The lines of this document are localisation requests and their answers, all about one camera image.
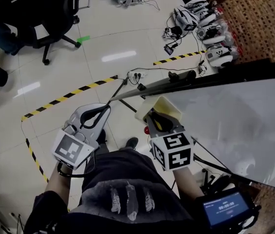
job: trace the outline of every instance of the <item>chair wheel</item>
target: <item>chair wheel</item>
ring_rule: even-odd
[[[43,62],[45,66],[50,64],[50,60],[49,59],[45,59],[45,61]]]
[[[80,18],[78,16],[73,17],[73,24],[78,24],[80,23]]]

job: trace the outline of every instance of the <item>hazard tape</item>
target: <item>hazard tape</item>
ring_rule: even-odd
[[[74,91],[72,91],[72,92],[70,92],[70,93],[68,93],[68,94],[66,94],[66,95],[58,98],[58,99],[55,99],[55,100],[51,101],[50,103],[44,105],[43,107],[39,107],[38,109],[32,111],[31,113],[28,113],[28,114],[24,115],[21,118],[21,121],[23,122],[23,121],[29,119],[30,117],[32,117],[34,115],[37,115],[37,114],[39,114],[39,113],[47,110],[48,108],[55,106],[56,104],[59,104],[59,103],[61,103],[63,101],[66,101],[67,99],[71,98],[72,96],[77,95],[77,94],[79,94],[79,93],[81,93],[83,91],[89,90],[91,88],[100,86],[102,84],[105,84],[107,82],[110,82],[110,81],[113,81],[113,80],[116,80],[116,79],[118,79],[118,76],[112,76],[110,78],[107,78],[107,79],[104,79],[104,80],[99,80],[99,81],[96,81],[96,82],[94,82],[92,84],[89,84],[87,86],[78,88],[78,89],[76,89],[76,90],[74,90]]]
[[[42,167],[40,166],[39,161],[37,160],[36,155],[35,155],[34,152],[32,151],[32,148],[31,148],[31,146],[30,146],[29,140],[28,140],[27,138],[26,138],[26,144],[27,144],[27,147],[28,147],[28,149],[29,149],[29,151],[30,151],[30,154],[31,154],[32,158],[34,159],[34,161],[35,161],[35,163],[36,163],[36,165],[37,165],[39,171],[41,172],[41,174],[42,174],[44,180],[45,180],[47,183],[49,183],[49,179],[48,179],[48,177],[45,175],[44,170],[42,169]]]
[[[81,88],[79,88],[79,89],[76,89],[76,90],[74,90],[74,91],[72,91],[72,92],[70,92],[70,93],[64,95],[63,97],[58,98],[58,99],[56,99],[56,100],[53,100],[53,101],[51,101],[50,103],[46,104],[45,106],[40,107],[40,108],[34,110],[33,112],[24,115],[24,116],[21,118],[21,123],[23,123],[23,121],[29,119],[30,117],[32,117],[32,116],[34,116],[34,115],[37,115],[37,114],[39,114],[39,113],[45,111],[46,109],[48,109],[48,108],[50,108],[50,107],[53,107],[53,106],[55,106],[56,104],[59,104],[60,102],[63,102],[63,101],[65,101],[65,100],[71,98],[72,96],[74,96],[74,95],[76,95],[76,94],[79,94],[79,93],[81,93],[81,92],[83,92],[83,91],[89,90],[89,89],[91,89],[91,88],[100,86],[100,85],[102,85],[102,84],[105,84],[105,83],[107,83],[107,82],[110,82],[110,81],[113,81],[113,80],[116,80],[116,79],[118,79],[118,76],[112,76],[112,77],[110,77],[110,78],[107,78],[107,79],[104,79],[104,80],[99,80],[99,81],[94,82],[94,83],[92,83],[92,84],[90,84],[90,85],[87,85],[87,86],[81,87]],[[34,159],[37,168],[38,168],[39,171],[41,172],[41,174],[42,174],[44,180],[45,180],[47,183],[49,183],[49,179],[48,179],[48,177],[45,175],[44,170],[42,169],[42,167],[40,166],[39,161],[37,160],[37,157],[36,157],[36,155],[34,154],[32,148],[31,148],[31,146],[30,146],[30,142],[29,142],[28,138],[26,138],[26,144],[27,144],[27,147],[28,147],[28,149],[29,149],[29,152],[30,152],[32,158]]]
[[[184,54],[184,55],[180,55],[180,56],[176,56],[176,57],[171,57],[169,59],[165,59],[165,60],[160,60],[160,61],[156,61],[153,63],[153,65],[160,65],[166,62],[170,62],[170,61],[174,61],[174,60],[179,60],[185,57],[191,57],[191,56],[195,56],[195,55],[199,55],[199,54],[203,54],[206,53],[206,50],[201,50],[199,52],[193,52],[193,53],[188,53],[188,54]]]

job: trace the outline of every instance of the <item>black cable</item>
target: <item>black cable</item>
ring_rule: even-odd
[[[22,226],[22,222],[21,222],[20,214],[18,215],[18,217],[19,217],[19,222],[20,222],[21,230],[22,230],[22,232],[24,232],[24,228],[23,228],[23,226]]]
[[[182,71],[182,70],[190,70],[190,69],[195,69],[195,68],[183,68],[183,69],[174,69],[174,68],[134,68],[134,69],[130,70],[129,72],[137,70],[137,69],[140,69],[140,70],[159,70],[159,69],[163,69],[163,70],[168,70],[168,71],[170,71],[170,70]]]
[[[175,183],[176,183],[176,180],[173,182],[173,185],[172,185],[172,187],[171,187],[171,190],[173,190]]]
[[[133,82],[130,80],[130,78],[128,78],[128,80],[130,81],[130,83],[132,83],[132,85],[137,85],[137,84],[138,84],[138,82],[137,82],[137,83],[133,83]]]
[[[180,10],[179,12],[188,12],[188,10]],[[178,12],[173,12],[172,15],[169,16],[169,18],[166,20],[166,27],[167,27],[167,28],[170,29],[170,27],[168,26],[167,22],[168,22],[168,21],[170,20],[170,18],[171,18],[174,14],[176,14],[176,13],[178,13]],[[181,45],[182,39],[183,39],[185,36],[187,36],[188,33],[189,33],[189,30],[187,31],[186,35],[184,35],[184,36],[182,36],[182,37],[180,37],[180,38],[178,38],[178,39],[176,39],[176,40],[175,40],[173,37],[171,37],[171,38],[173,39],[173,42],[170,42],[170,43],[168,43],[167,45],[169,46],[169,45],[171,45],[171,44],[173,44],[173,43],[177,43],[178,45]],[[195,38],[195,40],[196,40],[197,47],[198,47],[198,52],[199,52],[199,55],[200,55],[200,61],[199,61],[199,63],[201,63],[202,55],[201,55],[201,53],[200,53],[198,41],[197,41],[196,38]]]
[[[211,172],[209,169],[206,169],[207,171],[209,171],[210,173],[212,173],[212,174],[217,174],[217,173],[214,173],[214,172]]]
[[[16,234],[18,234],[18,223],[19,223],[19,216],[17,218],[17,229],[16,229]]]
[[[157,7],[156,7],[155,5],[153,5],[153,4],[151,4],[151,3],[148,3],[148,2],[150,2],[150,1],[155,2],[155,3],[156,3],[156,5],[157,5]],[[143,1],[143,0],[142,0],[142,3],[149,4],[149,5],[151,5],[151,6],[155,7],[157,10],[159,10],[159,11],[160,11],[160,8],[159,8],[158,3],[157,3],[157,1],[156,1],[156,0],[147,0],[147,1],[145,1],[145,0]]]
[[[18,215],[18,218],[17,218],[17,229],[16,229],[16,234],[18,234],[18,225],[20,224],[20,227],[21,227],[21,230],[22,232],[24,232],[24,228],[23,228],[23,225],[22,225],[22,222],[21,222],[21,219],[20,219],[20,214]]]

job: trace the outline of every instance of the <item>screen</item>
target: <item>screen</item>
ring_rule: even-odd
[[[240,193],[203,204],[211,226],[229,220],[249,209]]]

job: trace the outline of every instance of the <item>leg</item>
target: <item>leg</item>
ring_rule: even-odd
[[[125,149],[132,149],[132,150],[135,151],[137,143],[138,143],[138,138],[132,137],[127,141],[126,146],[120,148],[119,151],[122,151],[122,150],[125,150]]]
[[[7,53],[16,55],[22,47],[23,43],[14,34],[11,34],[10,28],[0,22],[0,48]]]
[[[46,59],[46,56],[48,55],[48,51],[49,51],[50,45],[46,45],[44,48],[44,53],[43,53],[43,58],[42,58],[42,62],[44,63],[44,65],[49,65],[50,64],[50,60]]]
[[[65,40],[65,41],[67,41],[67,42],[69,42],[69,43],[72,43],[76,48],[80,48],[80,46],[81,46],[80,42],[76,42],[76,41],[70,39],[67,36],[63,36],[62,39]]]
[[[106,132],[104,129],[101,131],[96,141],[100,146],[99,149],[95,152],[96,155],[109,153],[109,149],[106,145]]]

